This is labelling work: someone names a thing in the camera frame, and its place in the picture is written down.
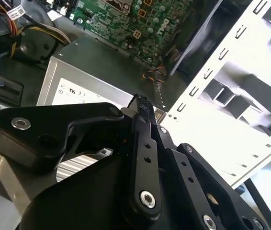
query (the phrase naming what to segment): metal bolt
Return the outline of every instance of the metal bolt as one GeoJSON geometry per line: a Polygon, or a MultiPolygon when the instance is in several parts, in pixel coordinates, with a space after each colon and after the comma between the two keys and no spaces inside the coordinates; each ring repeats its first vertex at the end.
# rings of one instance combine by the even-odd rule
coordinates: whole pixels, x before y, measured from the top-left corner
{"type": "Polygon", "coordinates": [[[154,208],[156,205],[156,200],[154,196],[148,191],[141,192],[140,199],[142,204],[145,205],[147,208],[154,208]]]}
{"type": "Polygon", "coordinates": [[[161,129],[162,133],[167,133],[167,131],[166,131],[166,129],[165,129],[165,128],[160,127],[160,129],[161,129]]]}
{"type": "Polygon", "coordinates": [[[264,227],[262,226],[262,224],[256,218],[254,218],[254,222],[258,226],[259,229],[264,230],[264,227]]]}
{"type": "Polygon", "coordinates": [[[216,224],[215,224],[215,222],[213,221],[213,219],[210,216],[204,215],[203,216],[203,221],[204,221],[204,224],[208,227],[209,230],[216,230],[216,224]]]}
{"type": "Polygon", "coordinates": [[[111,107],[110,110],[111,110],[111,112],[114,113],[115,115],[118,115],[118,111],[117,111],[116,108],[111,107]]]}
{"type": "Polygon", "coordinates": [[[31,127],[30,121],[22,117],[12,119],[11,125],[19,130],[27,130],[31,127]]]}
{"type": "Polygon", "coordinates": [[[193,149],[190,146],[187,146],[186,149],[189,153],[193,153],[193,149]]]}
{"type": "Polygon", "coordinates": [[[83,19],[82,18],[78,18],[77,19],[77,23],[82,24],[83,23],[83,19]]]}

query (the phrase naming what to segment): wire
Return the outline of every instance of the wire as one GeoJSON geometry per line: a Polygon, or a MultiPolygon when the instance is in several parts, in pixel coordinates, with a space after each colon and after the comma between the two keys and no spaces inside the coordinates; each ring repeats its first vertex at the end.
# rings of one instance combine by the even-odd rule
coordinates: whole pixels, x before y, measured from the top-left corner
{"type": "Polygon", "coordinates": [[[147,74],[149,74],[149,73],[158,73],[158,74],[160,74],[160,75],[162,75],[162,73],[160,73],[158,70],[159,69],[162,69],[162,68],[164,68],[164,65],[160,65],[160,66],[158,66],[156,69],[153,69],[153,70],[150,70],[150,71],[148,71],[148,72],[146,72],[146,73],[143,73],[142,74],[142,78],[144,78],[144,79],[149,79],[149,80],[151,80],[151,81],[156,81],[156,82],[160,82],[160,83],[163,83],[163,82],[165,82],[164,80],[161,80],[161,79],[158,79],[157,77],[150,77],[150,76],[147,76],[147,74]]]}
{"type": "MultiPolygon", "coordinates": [[[[5,12],[7,13],[7,10],[3,7],[3,5],[0,4],[0,8],[5,12]]],[[[11,20],[9,18],[9,25],[10,25],[10,28],[11,28],[11,37],[14,38],[17,34],[18,34],[18,31],[17,31],[17,26],[15,24],[15,22],[13,20],[11,20]]],[[[11,46],[11,51],[10,51],[10,57],[13,57],[14,53],[15,53],[15,49],[16,49],[16,42],[14,42],[11,46]]]]}
{"type": "Polygon", "coordinates": [[[52,27],[50,25],[45,25],[45,24],[42,24],[42,25],[46,26],[50,30],[54,30],[54,31],[58,32],[59,34],[61,34],[68,41],[69,44],[72,43],[71,40],[68,38],[68,36],[63,31],[59,30],[58,28],[52,27]]]}
{"type": "Polygon", "coordinates": [[[12,6],[9,4],[9,3],[7,3],[5,0],[1,0],[6,6],[8,6],[10,9],[12,9],[12,6]]]}
{"type": "Polygon", "coordinates": [[[42,29],[42,28],[40,28],[40,27],[35,26],[35,27],[31,27],[30,29],[32,29],[32,30],[37,30],[37,31],[41,31],[41,32],[43,32],[43,33],[46,33],[46,34],[52,36],[53,38],[55,38],[56,40],[58,40],[59,42],[61,42],[62,44],[67,45],[66,42],[62,41],[60,38],[58,38],[58,37],[55,36],[54,34],[48,32],[48,31],[46,31],[46,30],[44,30],[44,29],[42,29]]]}

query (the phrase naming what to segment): motherboard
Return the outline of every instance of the motherboard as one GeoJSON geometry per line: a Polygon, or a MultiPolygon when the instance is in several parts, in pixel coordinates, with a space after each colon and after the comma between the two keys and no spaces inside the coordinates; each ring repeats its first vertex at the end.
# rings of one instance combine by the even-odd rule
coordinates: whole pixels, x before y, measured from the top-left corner
{"type": "Polygon", "coordinates": [[[162,64],[192,0],[47,0],[51,8],[151,66],[162,64]]]}

